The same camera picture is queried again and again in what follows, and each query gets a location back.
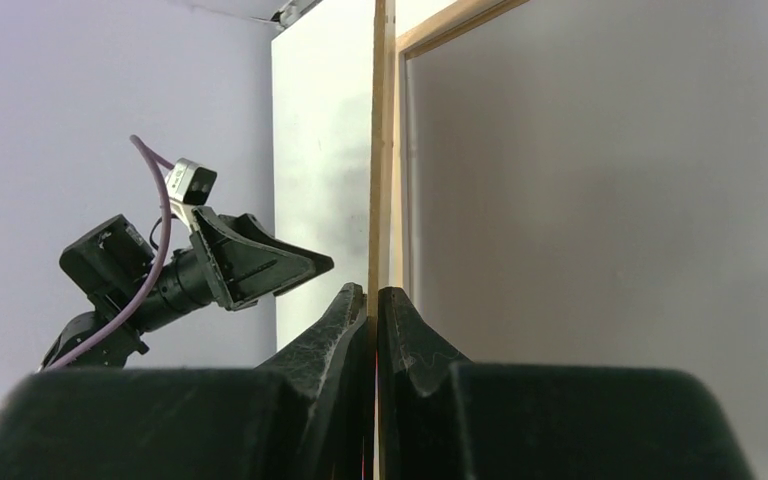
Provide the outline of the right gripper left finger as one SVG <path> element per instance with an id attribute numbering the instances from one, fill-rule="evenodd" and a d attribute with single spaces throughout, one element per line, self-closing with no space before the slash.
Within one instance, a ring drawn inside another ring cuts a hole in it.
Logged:
<path id="1" fill-rule="evenodd" d="M 367 298 L 345 284 L 321 317 L 257 366 L 292 393 L 288 479 L 369 479 L 374 463 L 374 355 Z"/>

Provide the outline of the white wooden picture frame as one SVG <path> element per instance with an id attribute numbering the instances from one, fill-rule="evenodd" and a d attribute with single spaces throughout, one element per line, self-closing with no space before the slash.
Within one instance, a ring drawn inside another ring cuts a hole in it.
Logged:
<path id="1" fill-rule="evenodd" d="M 381 264 L 388 266 L 390 286 L 414 292 L 413 236 L 411 232 L 410 134 L 407 62 L 520 6 L 520 1 L 455 1 L 398 36 L 394 47 L 392 108 L 389 114 L 391 147 L 387 158 L 390 177 L 382 194 L 389 200 L 389 218 L 379 223 L 389 234 L 388 252 Z"/>

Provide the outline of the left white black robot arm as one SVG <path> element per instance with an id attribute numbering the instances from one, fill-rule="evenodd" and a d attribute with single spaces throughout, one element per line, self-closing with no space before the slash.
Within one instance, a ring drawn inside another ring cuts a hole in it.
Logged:
<path id="1" fill-rule="evenodd" d="M 156 331 L 211 304 L 227 311 L 282 295 L 333 269 L 331 257 L 280 241 L 251 214 L 194 211 L 190 247 L 177 249 L 136 311 L 73 366 L 122 368 L 133 353 L 145 354 L 143 334 Z M 54 364 L 110 323 L 148 278 L 155 253 L 123 216 L 103 222 L 61 254 L 61 270 L 94 309 L 74 317 L 41 362 Z"/>

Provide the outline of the printed colour photo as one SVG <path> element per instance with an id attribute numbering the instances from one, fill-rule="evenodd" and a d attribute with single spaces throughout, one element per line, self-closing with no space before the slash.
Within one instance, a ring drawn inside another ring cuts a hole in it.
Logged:
<path id="1" fill-rule="evenodd" d="M 689 372 L 768 479 L 768 1 L 529 1 L 406 92 L 424 319 L 476 360 Z"/>

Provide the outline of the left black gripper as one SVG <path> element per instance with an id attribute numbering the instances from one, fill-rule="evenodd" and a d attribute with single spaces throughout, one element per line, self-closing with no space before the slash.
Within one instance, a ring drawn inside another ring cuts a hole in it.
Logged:
<path id="1" fill-rule="evenodd" d="M 152 329 L 212 303 L 235 312 L 332 270 L 331 257 L 280 241 L 251 214 L 193 210 L 191 247 L 175 251 L 152 289 Z"/>

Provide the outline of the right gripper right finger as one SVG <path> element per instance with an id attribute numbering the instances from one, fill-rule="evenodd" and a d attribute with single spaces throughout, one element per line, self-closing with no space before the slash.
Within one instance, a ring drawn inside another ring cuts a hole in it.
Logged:
<path id="1" fill-rule="evenodd" d="M 384 479 L 460 479 L 451 366 L 469 359 L 427 324 L 405 290 L 378 293 L 380 472 Z"/>

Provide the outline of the brown cardboard backing board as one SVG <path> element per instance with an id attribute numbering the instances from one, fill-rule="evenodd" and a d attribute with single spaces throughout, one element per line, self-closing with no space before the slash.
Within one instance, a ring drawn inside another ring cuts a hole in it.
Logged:
<path id="1" fill-rule="evenodd" d="M 389 279 L 396 63 L 396 3 L 377 0 L 373 22 L 367 312 L 377 320 L 379 289 Z"/>

